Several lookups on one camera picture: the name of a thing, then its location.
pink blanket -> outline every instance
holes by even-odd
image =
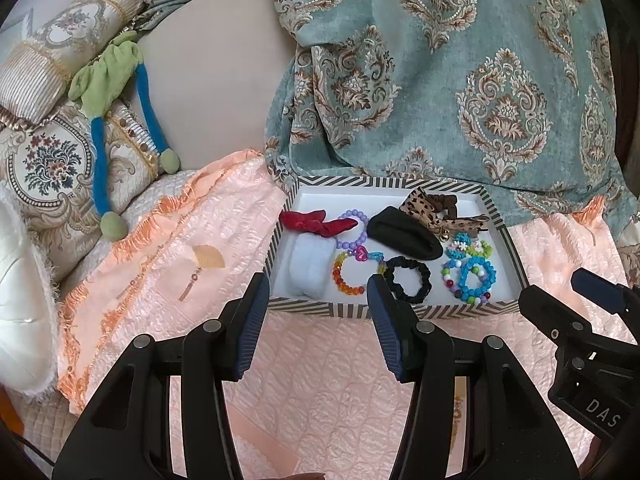
[[[182,196],[162,200],[132,235],[115,244],[63,304],[59,386],[71,409],[82,410],[137,334],[185,334],[241,296],[262,268],[283,202],[262,158],[236,153],[197,174]],[[582,214],[537,219],[512,228],[511,235],[531,283],[590,317],[598,332],[629,339],[617,318],[568,290],[568,278],[580,266],[625,283],[601,212],[602,201],[596,201]],[[475,340],[502,336],[546,399],[554,346],[522,316],[438,324]],[[396,383],[386,370],[369,321],[270,312],[252,368],[225,391],[247,480],[309,471],[328,479],[369,480],[388,478],[411,387]],[[175,380],[172,453],[176,472],[183,474],[178,400]],[[580,460],[590,435],[553,411]],[[460,462],[461,449],[453,446],[451,463]]]

beige sofa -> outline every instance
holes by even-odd
[[[263,149],[271,100],[296,45],[273,0],[193,0],[140,45],[152,104],[184,170]]]

green pom-pom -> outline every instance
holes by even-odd
[[[110,242],[122,240],[129,233],[127,223],[120,218],[120,215],[113,211],[102,215],[100,219],[100,229],[104,237]]]
[[[180,169],[180,157],[174,150],[167,148],[160,154],[160,164],[165,173],[172,175]]]

white pillow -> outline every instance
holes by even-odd
[[[0,384],[37,396],[52,385],[58,320],[45,259],[0,186]]]

black hair accessory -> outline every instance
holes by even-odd
[[[383,273],[385,277],[386,284],[389,289],[396,295],[396,300],[398,301],[406,301],[407,303],[422,303],[424,298],[427,297],[427,294],[431,291],[431,282],[429,281],[429,277],[431,276],[431,272],[429,271],[429,267],[427,267],[422,262],[417,262],[416,260],[409,260],[404,256],[396,256],[395,258],[391,258],[386,263],[386,270]],[[402,267],[404,269],[418,269],[420,272],[420,279],[422,281],[422,285],[420,286],[420,290],[416,292],[415,296],[409,296],[404,292],[404,288],[399,283],[394,281],[394,270],[396,267]]]
[[[397,207],[384,208],[370,218],[367,235],[417,260],[437,260],[442,256],[442,244],[436,235]]]

